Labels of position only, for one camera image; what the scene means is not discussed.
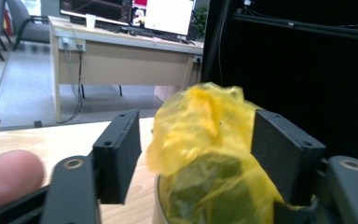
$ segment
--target plastic bag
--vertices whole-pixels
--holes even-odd
[[[146,164],[170,223],[273,223],[282,202],[251,154],[256,105],[242,89],[199,84],[159,109]]]

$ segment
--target human finger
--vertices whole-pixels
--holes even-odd
[[[39,189],[45,169],[42,161],[26,150],[0,155],[0,206]]]

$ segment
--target desk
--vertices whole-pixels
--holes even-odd
[[[0,132],[0,154],[13,149],[25,149],[38,155],[46,165],[46,185],[57,162],[75,155],[88,155],[109,123]],[[152,223],[156,175],[145,167],[145,151],[152,140],[152,127],[153,119],[140,119],[143,153],[135,168],[126,204],[101,205],[103,223]]]
[[[66,19],[49,17],[52,60],[52,96],[56,120],[61,119],[60,84],[71,84],[64,50],[59,50],[60,37],[86,40],[82,59],[82,84],[117,84],[178,86],[184,90],[196,55],[202,55],[203,44],[197,46],[156,41],[149,37],[115,34],[103,29],[87,30],[84,25]],[[72,52],[73,74],[77,77],[79,59]]]

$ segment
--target cup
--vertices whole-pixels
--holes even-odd
[[[95,15],[86,14],[86,27],[88,30],[94,30],[96,19]]]

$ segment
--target wooden table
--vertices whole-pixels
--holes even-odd
[[[0,132],[0,154],[25,149],[46,165],[44,185],[54,165],[70,156],[88,155],[92,145],[110,122],[67,125],[41,129]],[[145,151],[152,141],[153,119],[140,119],[141,154],[125,205],[101,205],[103,223],[152,223],[156,175],[145,166]]]

